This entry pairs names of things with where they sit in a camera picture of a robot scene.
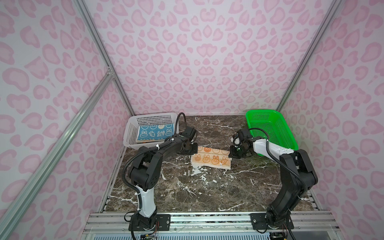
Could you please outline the orange patterned towel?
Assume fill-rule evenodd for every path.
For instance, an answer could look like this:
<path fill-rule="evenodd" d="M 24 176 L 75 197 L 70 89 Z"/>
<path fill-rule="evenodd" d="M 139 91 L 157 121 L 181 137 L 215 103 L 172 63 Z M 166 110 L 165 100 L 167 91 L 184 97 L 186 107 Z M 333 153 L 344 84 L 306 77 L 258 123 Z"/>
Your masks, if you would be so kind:
<path fill-rule="evenodd" d="M 191 156 L 191 164 L 230 170 L 232 159 L 229 154 L 230 152 L 226 150 L 198 147 L 198 152 Z"/>

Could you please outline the white perforated plastic basket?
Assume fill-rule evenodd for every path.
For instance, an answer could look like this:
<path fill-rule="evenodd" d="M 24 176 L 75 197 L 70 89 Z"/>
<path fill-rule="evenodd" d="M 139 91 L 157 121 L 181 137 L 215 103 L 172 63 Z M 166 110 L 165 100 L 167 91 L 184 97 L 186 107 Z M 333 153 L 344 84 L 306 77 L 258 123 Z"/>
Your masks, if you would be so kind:
<path fill-rule="evenodd" d="M 148 115 L 139 115 L 130 117 L 123 138 L 123 144 L 127 148 L 138 150 L 140 147 L 155 147 L 162 142 L 137 142 L 139 135 L 139 127 L 144 125 L 161 125 L 161 124 L 175 124 L 177 119 L 176 113 L 156 113 Z"/>

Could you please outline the green plastic basket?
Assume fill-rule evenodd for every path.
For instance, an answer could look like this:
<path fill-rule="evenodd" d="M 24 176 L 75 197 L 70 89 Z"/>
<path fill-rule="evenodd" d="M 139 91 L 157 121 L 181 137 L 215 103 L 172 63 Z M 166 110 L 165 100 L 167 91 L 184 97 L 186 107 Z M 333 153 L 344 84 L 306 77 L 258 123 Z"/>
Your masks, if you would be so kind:
<path fill-rule="evenodd" d="M 262 138 L 260 143 L 251 144 L 251 153 L 269 158 L 266 139 L 269 138 L 269 151 L 279 159 L 282 154 L 290 154 L 299 149 L 283 115 L 275 110 L 250 110 L 246 113 L 248 128 L 254 138 Z"/>

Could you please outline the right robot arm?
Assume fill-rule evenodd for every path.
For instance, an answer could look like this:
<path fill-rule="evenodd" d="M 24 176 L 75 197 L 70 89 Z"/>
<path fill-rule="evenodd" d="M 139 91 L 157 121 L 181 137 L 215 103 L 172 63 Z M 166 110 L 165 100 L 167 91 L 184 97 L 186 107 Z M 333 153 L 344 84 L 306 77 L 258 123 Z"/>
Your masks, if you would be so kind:
<path fill-rule="evenodd" d="M 318 176 L 305 150 L 281 147 L 269 140 L 269 135 L 253 137 L 251 131 L 259 128 L 241 129 L 235 133 L 230 147 L 230 158 L 241 159 L 253 154 L 263 155 L 280 166 L 282 188 L 266 211 L 266 223 L 276 229 L 289 221 L 291 211 L 301 198 L 318 183 Z"/>

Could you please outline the blue bunny print towel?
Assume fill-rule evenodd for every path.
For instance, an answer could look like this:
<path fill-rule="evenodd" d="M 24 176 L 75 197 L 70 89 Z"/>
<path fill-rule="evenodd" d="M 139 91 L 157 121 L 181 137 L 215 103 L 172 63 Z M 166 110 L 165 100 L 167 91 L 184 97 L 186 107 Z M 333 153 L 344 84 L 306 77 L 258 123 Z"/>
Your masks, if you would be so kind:
<path fill-rule="evenodd" d="M 137 142 L 150 143 L 164 141 L 175 133 L 174 124 L 139 126 Z"/>

